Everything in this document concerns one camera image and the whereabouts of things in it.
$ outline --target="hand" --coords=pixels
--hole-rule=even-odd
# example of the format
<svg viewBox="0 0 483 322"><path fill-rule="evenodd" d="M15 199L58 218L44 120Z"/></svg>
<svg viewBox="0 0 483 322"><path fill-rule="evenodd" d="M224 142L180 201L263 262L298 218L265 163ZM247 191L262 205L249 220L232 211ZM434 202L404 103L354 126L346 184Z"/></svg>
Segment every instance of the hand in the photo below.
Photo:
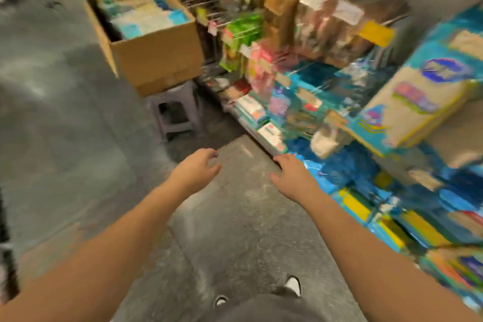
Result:
<svg viewBox="0 0 483 322"><path fill-rule="evenodd" d="M270 180L278 191L302 205L304 194L320 191L319 184L294 154L281 154L273 158L281 166L281 175L270 173Z"/></svg>
<svg viewBox="0 0 483 322"><path fill-rule="evenodd" d="M203 190L220 173L221 164L208 166L210 159L218 157L215 149L198 149L172 170L168 181L180 186L186 197Z"/></svg>

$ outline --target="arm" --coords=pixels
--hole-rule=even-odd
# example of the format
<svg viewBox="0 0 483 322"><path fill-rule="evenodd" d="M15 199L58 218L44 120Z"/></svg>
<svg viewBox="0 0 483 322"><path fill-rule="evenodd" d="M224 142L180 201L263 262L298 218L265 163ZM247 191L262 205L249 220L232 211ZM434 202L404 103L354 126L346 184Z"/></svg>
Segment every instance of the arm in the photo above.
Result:
<svg viewBox="0 0 483 322"><path fill-rule="evenodd" d="M166 223L221 170L214 149L187 157L166 182L75 254L0 308L2 322L109 322Z"/></svg>
<svg viewBox="0 0 483 322"><path fill-rule="evenodd" d="M320 190L303 163L275 158L282 174L270 179L313 219L355 300L372 322L480 321L452 292L386 246Z"/></svg>

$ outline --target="person's left arm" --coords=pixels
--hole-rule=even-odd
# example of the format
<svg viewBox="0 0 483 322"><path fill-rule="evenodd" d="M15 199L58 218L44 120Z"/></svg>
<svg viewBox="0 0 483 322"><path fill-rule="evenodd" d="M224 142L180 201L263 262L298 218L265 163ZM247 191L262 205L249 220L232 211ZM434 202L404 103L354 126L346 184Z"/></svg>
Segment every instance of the person's left arm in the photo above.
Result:
<svg viewBox="0 0 483 322"><path fill-rule="evenodd" d="M109 322L172 213L220 172L214 149L188 156L134 209L0 308L2 322Z"/></svg>

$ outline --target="plastic stool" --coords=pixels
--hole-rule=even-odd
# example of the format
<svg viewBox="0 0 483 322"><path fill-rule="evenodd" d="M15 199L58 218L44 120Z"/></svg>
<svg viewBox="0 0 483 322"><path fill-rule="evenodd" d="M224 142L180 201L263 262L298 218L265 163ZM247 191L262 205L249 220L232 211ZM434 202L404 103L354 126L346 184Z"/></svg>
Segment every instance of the plastic stool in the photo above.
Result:
<svg viewBox="0 0 483 322"><path fill-rule="evenodd" d="M149 104L156 117L163 143L168 141L167 133L194 130L198 135L203 134L201 106L200 102L197 102L194 88L193 81L189 80L170 90L149 96ZM186 112L188 121L181 124L167 123L159 111L159 106L168 102L180 102Z"/></svg>

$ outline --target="concrete floor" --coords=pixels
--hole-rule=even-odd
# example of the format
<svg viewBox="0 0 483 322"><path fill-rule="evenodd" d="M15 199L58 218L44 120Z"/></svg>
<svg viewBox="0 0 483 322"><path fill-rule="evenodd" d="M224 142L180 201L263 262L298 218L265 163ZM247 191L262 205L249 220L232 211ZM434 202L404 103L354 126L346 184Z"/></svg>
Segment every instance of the concrete floor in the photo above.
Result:
<svg viewBox="0 0 483 322"><path fill-rule="evenodd" d="M21 287L186 155L214 147L226 169L175 213L114 322L194 321L218 294L243 300L290 274L328 321L365 320L311 220L270 184L277 167L238 124L205 102L206 136L161 145L143 101L105 62L81 0L47 1L0 9L0 183Z"/></svg>

